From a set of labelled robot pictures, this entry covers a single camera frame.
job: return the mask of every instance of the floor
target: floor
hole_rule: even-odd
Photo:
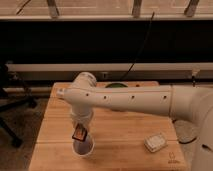
[[[30,164],[35,141],[39,132],[41,121],[48,102],[50,88],[45,92],[35,95],[37,106],[34,109],[27,104],[1,113],[1,117],[15,130],[24,141],[23,145],[16,149],[11,146],[11,139],[0,128],[0,171],[26,171]],[[0,105],[8,100],[1,100]],[[185,121],[176,121],[175,129],[180,141],[189,141],[196,136],[196,128]],[[193,157],[195,142],[181,145],[185,159],[190,166]]]
[[[16,15],[28,0],[0,0],[0,15]],[[128,15],[134,0],[55,0],[60,15]],[[143,0],[141,14],[183,14],[188,0]],[[202,0],[198,14],[212,14],[213,1]],[[47,0],[30,0],[18,15],[49,15]]]

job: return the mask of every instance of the black wall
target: black wall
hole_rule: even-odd
[[[148,25],[149,21],[2,21],[0,60],[133,62]],[[137,62],[213,62],[213,21],[153,21],[149,40]]]

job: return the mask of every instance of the small white box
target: small white box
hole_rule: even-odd
[[[144,140],[145,146],[152,153],[167,146],[167,141],[161,133],[152,135]]]

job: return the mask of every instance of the white container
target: white container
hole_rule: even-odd
[[[94,146],[93,138],[88,134],[84,142],[74,140],[72,147],[76,155],[80,157],[88,157],[93,152]]]

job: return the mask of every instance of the chair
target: chair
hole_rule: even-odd
[[[7,94],[7,92],[4,91],[3,87],[10,82],[10,80],[13,76],[14,75],[11,75],[8,72],[7,66],[4,63],[0,63],[0,97],[4,97],[4,98],[8,97],[8,94]],[[17,77],[17,75],[16,75],[16,79],[23,86],[25,93],[26,93],[26,97],[21,100],[18,100],[16,102],[12,102],[12,103],[0,106],[0,113],[5,112],[11,108],[20,106],[25,103],[29,103],[29,107],[32,107],[32,108],[34,108],[37,105],[37,103],[35,102],[34,98],[31,95],[31,91],[28,88],[27,84],[20,77]],[[8,135],[12,138],[12,145],[14,147],[18,148],[21,146],[21,144],[23,142],[22,139],[20,139],[12,131],[12,129],[5,123],[5,121],[3,120],[3,118],[1,116],[0,116],[0,127],[2,127],[8,133]]]

